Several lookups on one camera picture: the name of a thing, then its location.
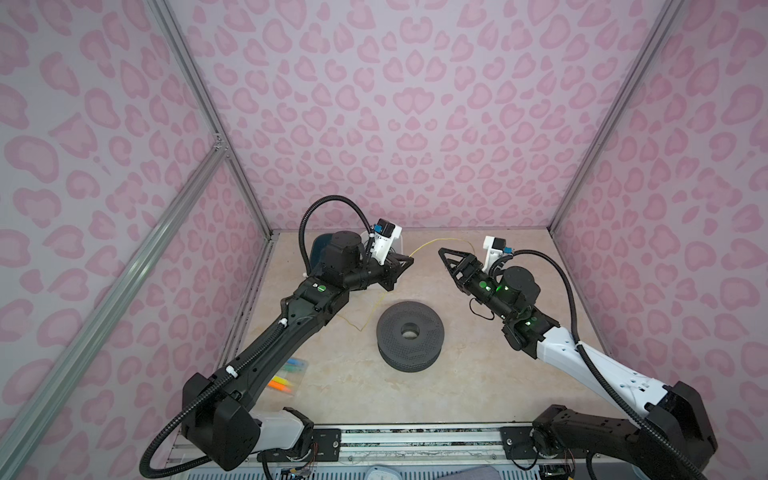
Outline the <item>dark grey spool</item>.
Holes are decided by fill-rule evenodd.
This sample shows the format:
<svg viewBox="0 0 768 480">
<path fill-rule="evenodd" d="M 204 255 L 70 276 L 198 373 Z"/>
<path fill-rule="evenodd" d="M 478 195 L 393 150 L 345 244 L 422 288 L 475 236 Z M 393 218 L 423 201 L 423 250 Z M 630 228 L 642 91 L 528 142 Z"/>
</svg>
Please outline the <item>dark grey spool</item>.
<svg viewBox="0 0 768 480">
<path fill-rule="evenodd" d="M 440 316 L 428 305 L 403 301 L 387 308 L 376 326 L 382 359 L 400 372 L 428 369 L 440 356 L 445 328 Z"/>
</svg>

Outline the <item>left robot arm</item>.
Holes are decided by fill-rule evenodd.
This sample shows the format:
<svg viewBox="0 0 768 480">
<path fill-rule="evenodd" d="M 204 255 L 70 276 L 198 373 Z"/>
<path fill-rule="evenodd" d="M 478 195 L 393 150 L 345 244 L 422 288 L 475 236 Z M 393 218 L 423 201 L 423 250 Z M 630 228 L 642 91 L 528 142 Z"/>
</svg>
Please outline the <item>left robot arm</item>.
<svg viewBox="0 0 768 480">
<path fill-rule="evenodd" d="M 194 375 L 183 389 L 181 434 L 213 462 L 230 471 L 255 452 L 279 450 L 304 459 L 312 449 L 313 422 L 294 408 L 253 415 L 262 392 L 299 347 L 341 311 L 354 291 L 379 285 L 393 290 L 414 262 L 393 246 L 402 229 L 385 220 L 370 234 L 323 234 L 299 244 L 304 279 L 280 302 L 277 319 L 245 350 L 208 377 Z"/>
</svg>

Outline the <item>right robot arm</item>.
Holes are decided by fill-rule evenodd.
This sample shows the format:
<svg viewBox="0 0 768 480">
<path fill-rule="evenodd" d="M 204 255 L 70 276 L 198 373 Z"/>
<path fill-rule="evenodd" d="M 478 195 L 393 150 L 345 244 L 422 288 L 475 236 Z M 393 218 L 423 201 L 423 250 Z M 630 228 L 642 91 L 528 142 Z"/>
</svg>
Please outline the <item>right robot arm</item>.
<svg viewBox="0 0 768 480">
<path fill-rule="evenodd" d="M 502 321 L 509 346 L 550 365 L 601 396 L 622 412 L 620 418 L 578 413 L 552 405 L 532 423 L 536 451 L 551 456 L 562 450 L 625 461 L 649 479 L 702 479 L 718 443 L 702 396 L 691 385 L 673 385 L 646 376 L 603 354 L 578 334 L 575 295 L 564 285 L 571 326 L 565 328 L 536 304 L 541 288 L 518 256 L 548 255 L 522 249 L 484 265 L 469 252 L 438 252 L 457 288 Z"/>
</svg>

